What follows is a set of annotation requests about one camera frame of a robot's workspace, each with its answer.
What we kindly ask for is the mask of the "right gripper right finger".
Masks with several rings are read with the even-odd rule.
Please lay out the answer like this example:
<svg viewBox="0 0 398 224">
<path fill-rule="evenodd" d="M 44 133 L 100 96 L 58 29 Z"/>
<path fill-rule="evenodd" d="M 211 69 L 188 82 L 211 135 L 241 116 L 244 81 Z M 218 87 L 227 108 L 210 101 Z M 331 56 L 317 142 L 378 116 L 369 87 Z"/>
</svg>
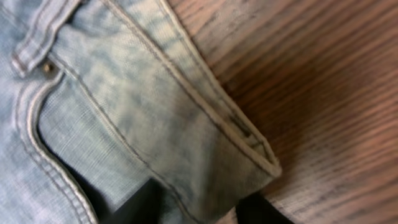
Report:
<svg viewBox="0 0 398 224">
<path fill-rule="evenodd" d="M 240 200 L 235 210 L 238 224 L 294 224 L 259 192 Z"/>
</svg>

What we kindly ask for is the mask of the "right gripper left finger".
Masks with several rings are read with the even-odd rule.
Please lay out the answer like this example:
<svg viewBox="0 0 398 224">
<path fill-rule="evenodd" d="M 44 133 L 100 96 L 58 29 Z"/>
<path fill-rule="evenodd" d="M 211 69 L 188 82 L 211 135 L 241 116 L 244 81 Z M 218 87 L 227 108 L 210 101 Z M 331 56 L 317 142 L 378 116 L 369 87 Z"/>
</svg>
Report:
<svg viewBox="0 0 398 224">
<path fill-rule="evenodd" d="M 162 187 L 148 180 L 103 224 L 158 224 L 160 220 Z"/>
</svg>

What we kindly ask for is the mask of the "light blue denim shorts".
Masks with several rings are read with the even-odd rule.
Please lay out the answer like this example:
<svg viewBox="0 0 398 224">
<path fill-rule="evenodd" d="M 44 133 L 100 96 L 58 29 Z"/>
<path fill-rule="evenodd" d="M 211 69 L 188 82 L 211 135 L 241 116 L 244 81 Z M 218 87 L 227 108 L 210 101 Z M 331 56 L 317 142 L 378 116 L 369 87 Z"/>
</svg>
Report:
<svg viewBox="0 0 398 224">
<path fill-rule="evenodd" d="M 1 2 L 1 222 L 234 223 L 282 173 L 165 1 Z"/>
</svg>

